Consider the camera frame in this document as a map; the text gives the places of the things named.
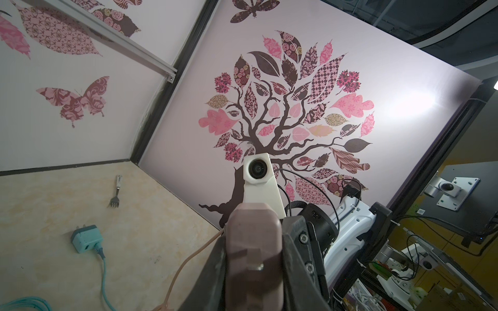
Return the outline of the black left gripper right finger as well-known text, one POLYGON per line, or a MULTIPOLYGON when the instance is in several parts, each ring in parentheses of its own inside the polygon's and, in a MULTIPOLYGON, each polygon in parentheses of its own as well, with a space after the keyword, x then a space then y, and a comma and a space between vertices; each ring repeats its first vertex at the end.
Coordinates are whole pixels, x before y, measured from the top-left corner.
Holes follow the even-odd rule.
POLYGON ((282 236, 283 310, 331 310, 288 234, 282 236))

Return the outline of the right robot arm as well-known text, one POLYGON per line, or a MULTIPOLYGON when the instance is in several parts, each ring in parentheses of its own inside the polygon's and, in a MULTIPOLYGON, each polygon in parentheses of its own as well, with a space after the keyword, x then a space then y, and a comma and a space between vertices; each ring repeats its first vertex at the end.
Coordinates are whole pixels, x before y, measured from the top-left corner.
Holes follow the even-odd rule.
POLYGON ((392 211, 376 202, 367 206, 361 201, 361 184, 345 179, 341 200, 333 213, 327 215, 320 207, 302 201, 288 201, 285 212, 290 216, 299 209, 307 233, 299 236, 301 243, 311 242, 312 279, 328 301, 339 298, 336 288, 351 285, 359 277, 355 268, 365 267, 376 247, 386 241, 392 211))

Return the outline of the pink USB charger plug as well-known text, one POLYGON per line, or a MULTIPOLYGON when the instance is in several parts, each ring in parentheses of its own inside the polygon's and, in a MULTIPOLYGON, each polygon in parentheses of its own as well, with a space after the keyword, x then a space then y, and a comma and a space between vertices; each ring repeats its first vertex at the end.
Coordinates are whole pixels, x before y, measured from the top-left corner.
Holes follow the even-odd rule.
POLYGON ((265 203, 242 203, 226 226, 227 310, 282 310, 282 229, 265 203))

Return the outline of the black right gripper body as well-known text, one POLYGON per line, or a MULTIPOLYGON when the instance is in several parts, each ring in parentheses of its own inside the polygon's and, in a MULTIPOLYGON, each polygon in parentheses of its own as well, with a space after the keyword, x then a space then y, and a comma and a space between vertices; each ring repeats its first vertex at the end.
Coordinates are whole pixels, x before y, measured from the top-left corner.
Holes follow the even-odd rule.
POLYGON ((286 217, 282 220, 282 233, 289 235, 291 246, 297 250, 294 257, 301 261, 298 268, 304 269, 318 290, 326 290, 324 260, 314 225, 303 216, 286 217))

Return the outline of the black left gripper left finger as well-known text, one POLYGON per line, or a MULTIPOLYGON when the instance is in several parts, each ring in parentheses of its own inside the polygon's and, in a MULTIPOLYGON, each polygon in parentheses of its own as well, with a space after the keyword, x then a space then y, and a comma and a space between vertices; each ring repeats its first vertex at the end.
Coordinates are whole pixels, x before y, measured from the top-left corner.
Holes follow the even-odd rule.
POLYGON ((179 311, 225 310, 226 267, 226 239, 222 235, 214 244, 192 291, 179 311))

